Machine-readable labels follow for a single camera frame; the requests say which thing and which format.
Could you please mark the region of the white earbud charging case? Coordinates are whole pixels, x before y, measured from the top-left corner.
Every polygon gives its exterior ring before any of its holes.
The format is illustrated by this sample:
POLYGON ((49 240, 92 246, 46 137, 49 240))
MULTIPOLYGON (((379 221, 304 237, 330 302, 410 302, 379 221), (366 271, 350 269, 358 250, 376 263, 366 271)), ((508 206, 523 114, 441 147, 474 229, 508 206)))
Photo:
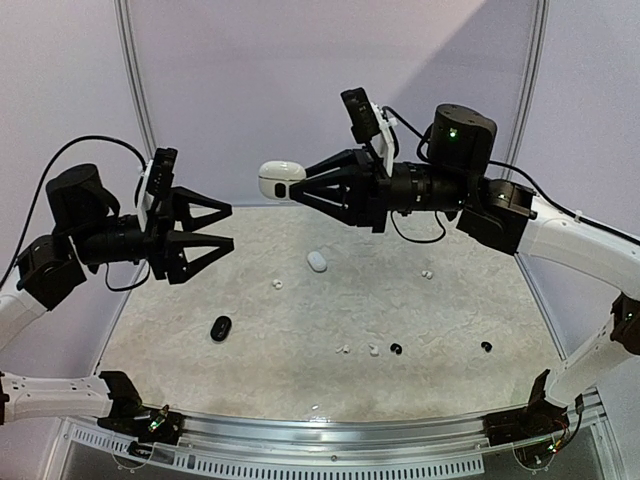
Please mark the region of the white earbud charging case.
POLYGON ((305 168, 296 162, 271 160, 263 163, 258 171, 262 195, 274 201, 289 201, 290 187, 305 179, 305 168))

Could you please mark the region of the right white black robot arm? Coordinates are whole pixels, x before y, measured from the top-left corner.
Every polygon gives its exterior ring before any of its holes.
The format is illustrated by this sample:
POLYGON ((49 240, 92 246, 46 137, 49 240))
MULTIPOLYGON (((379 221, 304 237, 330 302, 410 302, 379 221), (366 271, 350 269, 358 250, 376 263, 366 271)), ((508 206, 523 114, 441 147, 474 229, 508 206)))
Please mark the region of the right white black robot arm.
POLYGON ((389 214, 441 212, 478 243, 508 255, 530 255, 569 267, 619 294, 603 328, 561 366, 541 374, 517 427, 537 436, 555 407, 569 405, 601 376, 639 352, 639 241, 553 201, 530 177, 490 179, 497 133, 480 113, 442 104, 420 134, 417 161, 397 162, 391 108, 348 109, 356 147, 302 170, 276 195, 375 233, 389 214))

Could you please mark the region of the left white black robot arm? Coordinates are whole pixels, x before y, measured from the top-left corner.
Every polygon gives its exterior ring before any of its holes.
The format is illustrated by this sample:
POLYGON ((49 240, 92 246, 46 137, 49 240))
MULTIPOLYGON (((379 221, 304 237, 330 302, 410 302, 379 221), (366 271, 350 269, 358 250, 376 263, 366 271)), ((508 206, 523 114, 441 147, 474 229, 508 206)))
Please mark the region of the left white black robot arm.
MULTIPOLYGON (((46 185, 54 229, 21 251, 1 289, 1 344, 7 346, 87 280, 115 263, 144 263, 150 277, 188 282, 230 254, 234 241, 202 233, 232 214, 229 204, 172 184, 170 170, 149 166, 137 211, 123 215, 94 164, 72 167, 46 185)), ((126 373, 76 379, 1 375, 2 423, 40 417, 91 416, 128 434, 166 412, 146 410, 126 373)))

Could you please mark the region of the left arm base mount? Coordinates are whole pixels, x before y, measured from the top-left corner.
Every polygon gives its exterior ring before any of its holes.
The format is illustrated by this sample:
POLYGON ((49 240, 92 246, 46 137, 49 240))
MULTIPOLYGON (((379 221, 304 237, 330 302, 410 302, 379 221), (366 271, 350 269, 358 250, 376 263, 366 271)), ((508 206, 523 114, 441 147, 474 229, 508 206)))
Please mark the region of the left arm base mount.
POLYGON ((139 443, 176 446, 183 433, 185 416, 167 405, 145 406, 129 377, 121 371, 103 371, 98 377, 107 386, 112 402, 108 415, 97 419, 105 430, 134 437, 139 443))

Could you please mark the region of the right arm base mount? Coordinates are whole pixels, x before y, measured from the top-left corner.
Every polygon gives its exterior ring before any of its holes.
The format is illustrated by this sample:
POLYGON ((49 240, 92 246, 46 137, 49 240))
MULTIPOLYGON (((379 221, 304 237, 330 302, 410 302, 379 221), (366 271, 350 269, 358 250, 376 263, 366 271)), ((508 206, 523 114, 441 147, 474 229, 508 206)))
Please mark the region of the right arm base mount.
POLYGON ((483 432, 491 446, 523 441, 562 430, 559 440, 548 451, 555 453, 565 448, 582 426, 584 398, 579 394, 574 399, 578 416, 571 430, 568 405, 571 400, 572 375, 568 367, 557 370, 546 369, 534 380, 525 406, 486 414, 482 417, 483 432))

